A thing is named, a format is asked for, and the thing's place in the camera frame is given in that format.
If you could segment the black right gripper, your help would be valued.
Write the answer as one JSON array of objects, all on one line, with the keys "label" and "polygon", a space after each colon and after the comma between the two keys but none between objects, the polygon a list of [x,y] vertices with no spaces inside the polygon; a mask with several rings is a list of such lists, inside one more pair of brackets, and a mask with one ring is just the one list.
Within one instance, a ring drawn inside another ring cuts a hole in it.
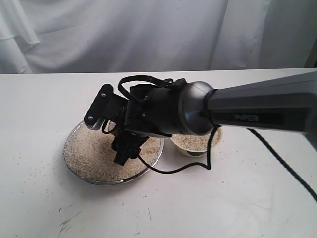
[{"label": "black right gripper", "polygon": [[[130,87],[130,92],[142,104],[129,100],[125,116],[127,130],[154,137],[171,137],[183,133],[179,116],[180,90],[139,84]],[[111,144],[116,152],[114,162],[124,166],[128,159],[136,159],[140,147],[149,139],[147,136],[115,136]]]}]

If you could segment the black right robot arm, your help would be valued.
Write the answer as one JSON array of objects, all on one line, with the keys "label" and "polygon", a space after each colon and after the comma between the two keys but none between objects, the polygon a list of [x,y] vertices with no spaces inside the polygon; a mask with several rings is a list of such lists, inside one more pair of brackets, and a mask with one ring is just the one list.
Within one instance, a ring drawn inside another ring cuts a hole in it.
[{"label": "black right robot arm", "polygon": [[317,74],[215,89],[201,81],[173,83],[144,76],[131,91],[112,94],[115,122],[141,136],[205,135],[217,126],[298,132],[317,145]]}]

